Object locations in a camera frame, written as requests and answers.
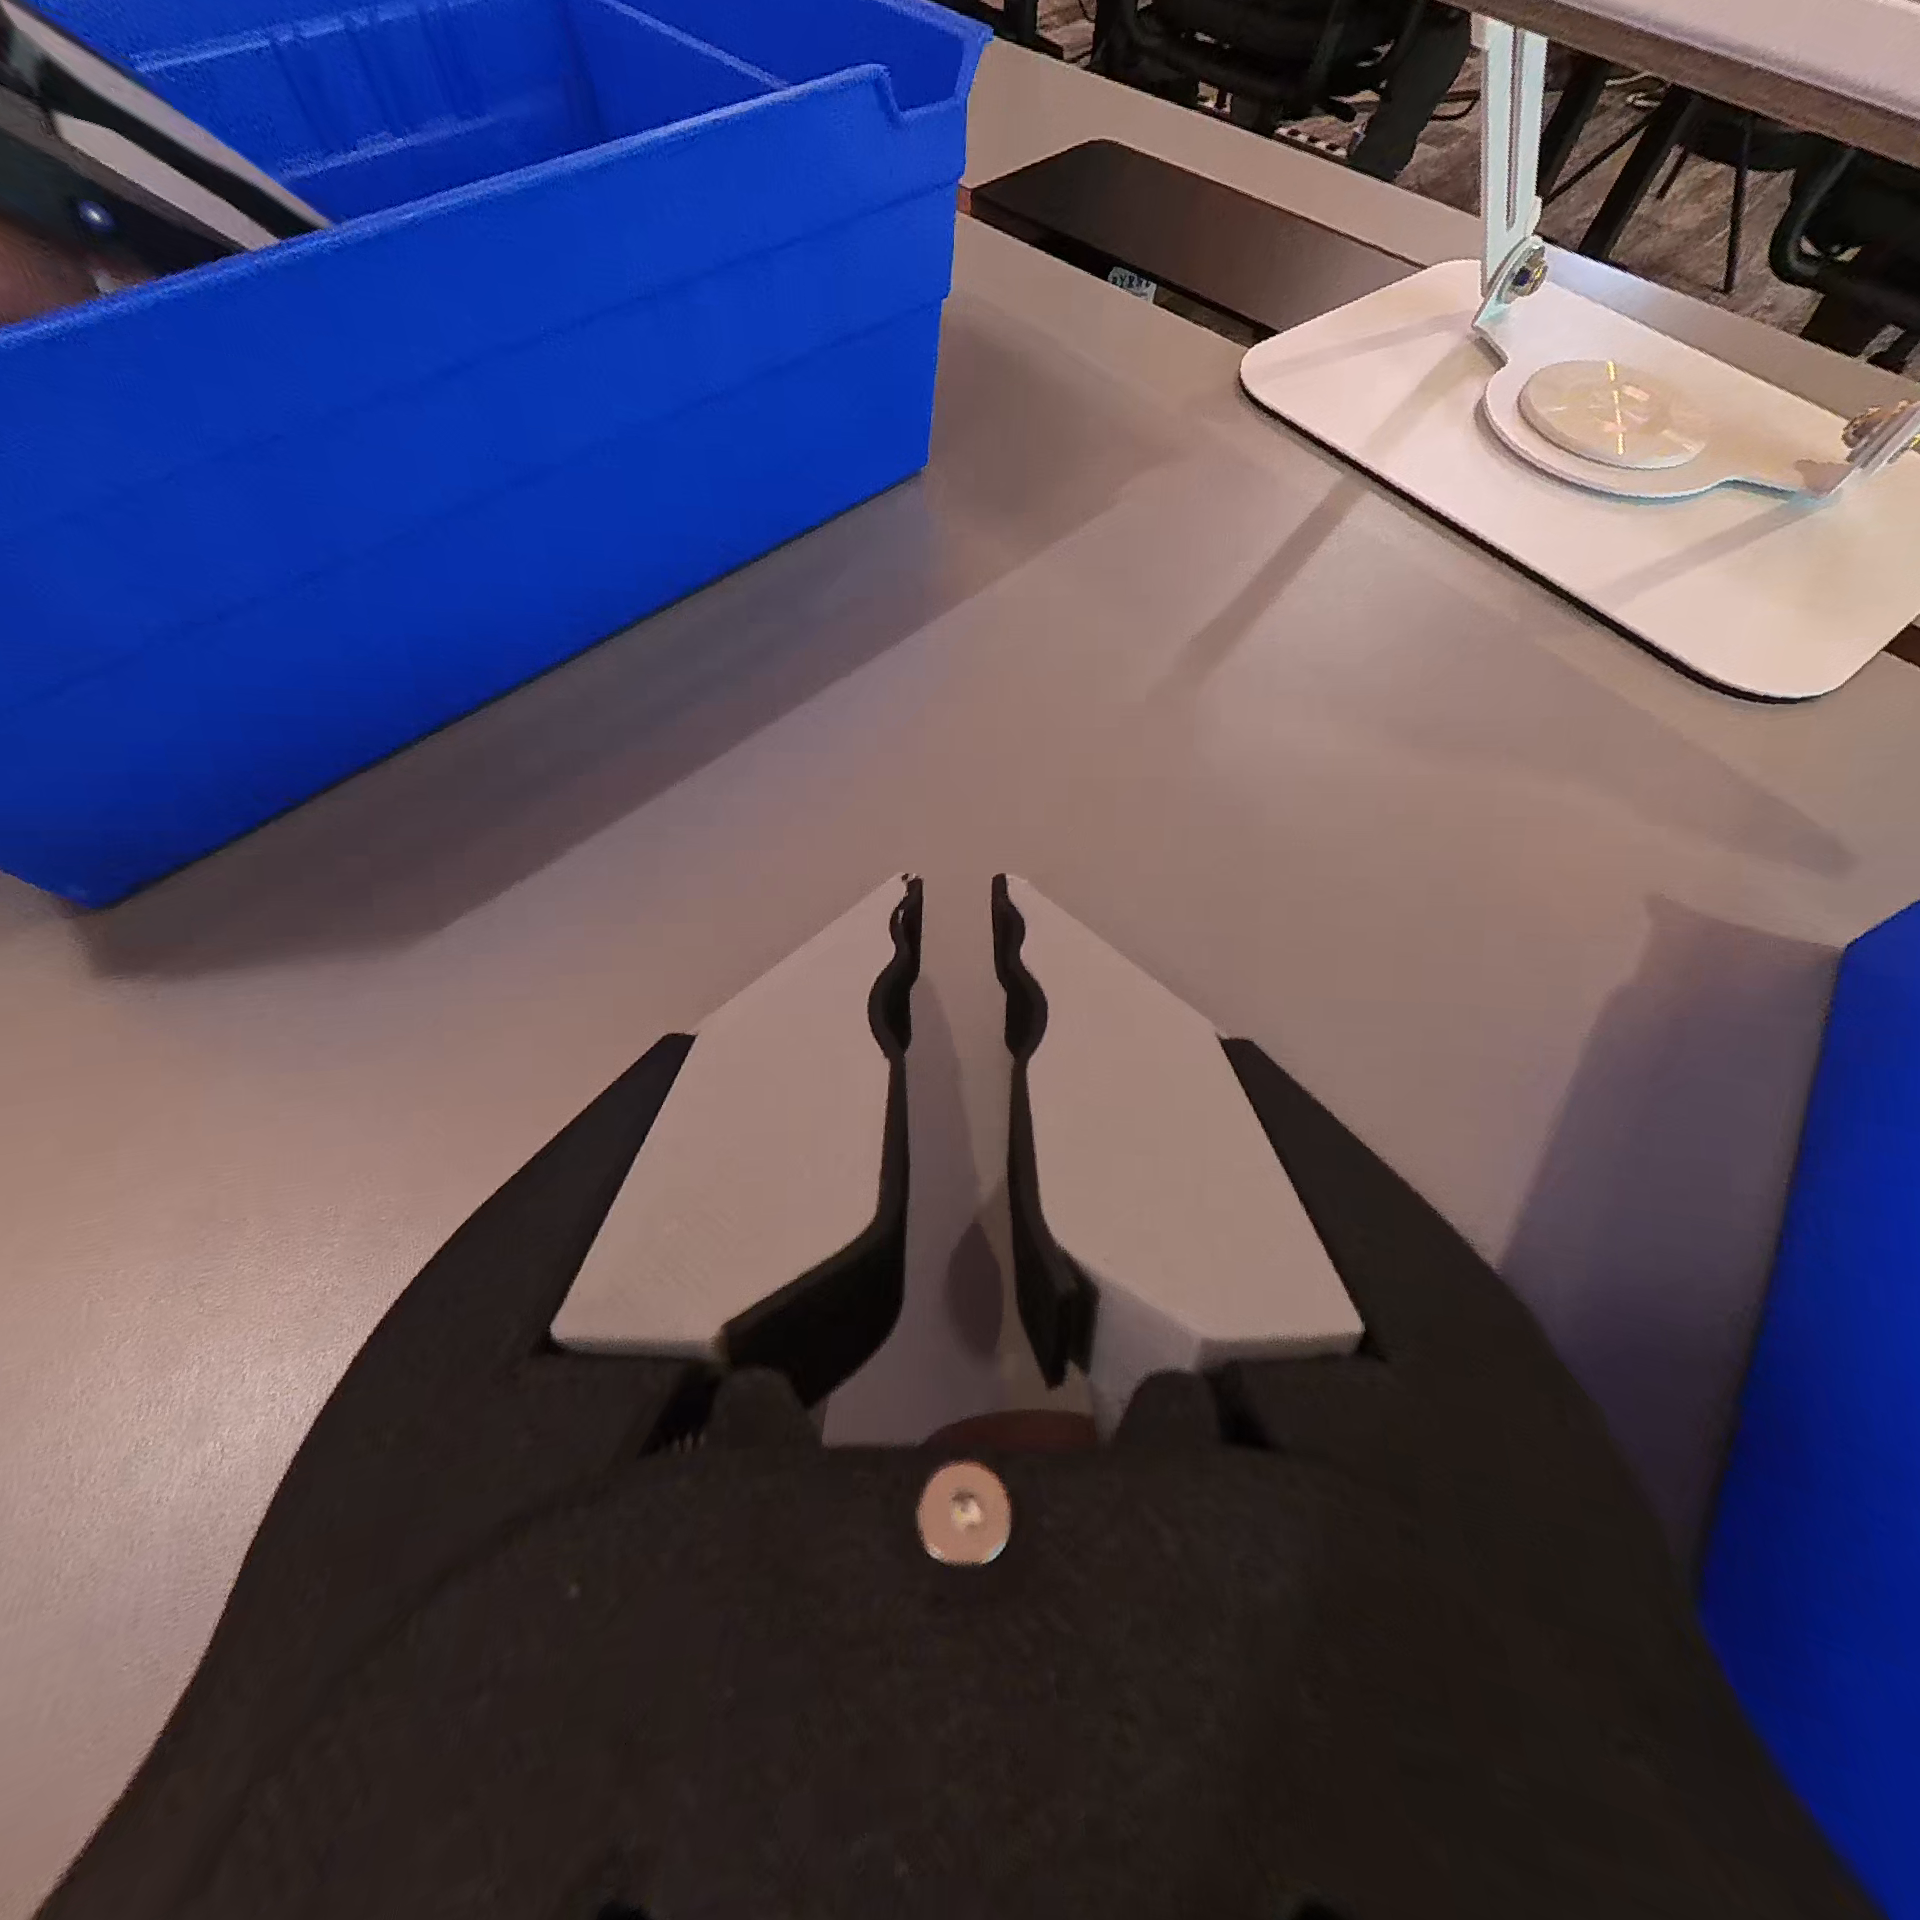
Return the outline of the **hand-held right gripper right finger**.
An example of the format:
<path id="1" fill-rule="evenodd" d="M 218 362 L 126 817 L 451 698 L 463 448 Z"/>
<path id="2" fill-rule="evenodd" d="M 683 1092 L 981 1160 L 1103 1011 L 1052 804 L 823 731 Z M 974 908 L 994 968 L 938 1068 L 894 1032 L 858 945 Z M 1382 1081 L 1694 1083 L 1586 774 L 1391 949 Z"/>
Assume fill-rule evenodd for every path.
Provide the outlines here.
<path id="1" fill-rule="evenodd" d="M 1115 1428 L 1151 1376 L 1351 1358 L 1363 1320 L 1216 1027 L 1024 878 L 992 880 L 1015 1299 Z"/>

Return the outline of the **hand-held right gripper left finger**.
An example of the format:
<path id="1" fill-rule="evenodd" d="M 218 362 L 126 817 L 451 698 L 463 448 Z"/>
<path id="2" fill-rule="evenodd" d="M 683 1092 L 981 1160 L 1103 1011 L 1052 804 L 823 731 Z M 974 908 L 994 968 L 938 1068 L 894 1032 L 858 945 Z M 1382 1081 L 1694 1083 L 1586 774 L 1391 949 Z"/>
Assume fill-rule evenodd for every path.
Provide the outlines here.
<path id="1" fill-rule="evenodd" d="M 922 924 L 922 878 L 891 878 L 688 1037 L 557 1348 L 759 1368 L 805 1409 L 880 1350 L 904 1301 Z"/>

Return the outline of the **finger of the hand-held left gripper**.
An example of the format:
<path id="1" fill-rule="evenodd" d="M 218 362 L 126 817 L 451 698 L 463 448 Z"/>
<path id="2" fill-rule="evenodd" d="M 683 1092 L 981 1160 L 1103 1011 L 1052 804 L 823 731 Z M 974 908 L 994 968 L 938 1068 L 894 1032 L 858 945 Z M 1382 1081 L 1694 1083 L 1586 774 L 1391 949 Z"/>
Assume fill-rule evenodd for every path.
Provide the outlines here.
<path id="1" fill-rule="evenodd" d="M 2 4 L 2 210 L 91 253 L 244 253 L 328 217 L 123 67 Z"/>

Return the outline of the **blue plastic bin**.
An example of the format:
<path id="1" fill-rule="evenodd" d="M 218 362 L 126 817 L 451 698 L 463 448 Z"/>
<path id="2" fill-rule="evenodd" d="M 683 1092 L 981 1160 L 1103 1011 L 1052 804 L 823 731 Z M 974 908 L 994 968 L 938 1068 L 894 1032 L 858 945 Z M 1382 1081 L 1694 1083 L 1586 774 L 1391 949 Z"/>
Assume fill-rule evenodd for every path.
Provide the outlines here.
<path id="1" fill-rule="evenodd" d="M 28 4 L 326 229 L 5 326 L 5 875 L 109 905 L 927 459 L 942 4 Z"/>
<path id="2" fill-rule="evenodd" d="M 1698 1608 L 1886 1916 L 1917 1916 L 1917 908 L 1839 955 Z"/>

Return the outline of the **white book stand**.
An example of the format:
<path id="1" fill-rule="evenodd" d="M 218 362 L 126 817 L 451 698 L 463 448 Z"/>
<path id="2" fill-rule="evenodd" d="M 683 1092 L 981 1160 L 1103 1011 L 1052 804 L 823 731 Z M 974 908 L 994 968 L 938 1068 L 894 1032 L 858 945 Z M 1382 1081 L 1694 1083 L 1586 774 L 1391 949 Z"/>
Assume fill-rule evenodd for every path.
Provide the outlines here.
<path id="1" fill-rule="evenodd" d="M 1548 43 L 1915 164 L 1915 4 L 1475 4 L 1478 253 L 1278 331 L 1268 417 L 1698 682 L 1799 704 L 1915 621 L 1915 398 L 1836 414 L 1559 280 Z"/>

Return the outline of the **black office chair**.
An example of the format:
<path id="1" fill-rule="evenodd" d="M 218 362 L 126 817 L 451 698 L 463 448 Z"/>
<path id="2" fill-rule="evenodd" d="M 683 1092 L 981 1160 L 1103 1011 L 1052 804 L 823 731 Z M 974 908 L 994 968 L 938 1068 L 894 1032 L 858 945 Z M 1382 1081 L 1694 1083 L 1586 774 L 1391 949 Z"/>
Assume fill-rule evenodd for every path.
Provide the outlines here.
<path id="1" fill-rule="evenodd" d="M 1239 128 L 1365 116 L 1347 162 L 1397 180 L 1472 51 L 1472 13 L 1437 3 L 1096 3 L 1091 68 Z"/>
<path id="2" fill-rule="evenodd" d="M 1725 173 L 1723 213 L 1660 217 L 1650 262 L 1660 280 L 1751 318 L 1788 320 L 1799 336 L 1886 373 L 1915 378 L 1915 168 L 1789 128 L 1747 108 L 1668 86 L 1635 134 L 1623 168 L 1574 251 L 1608 261 L 1648 198 L 1696 160 Z"/>

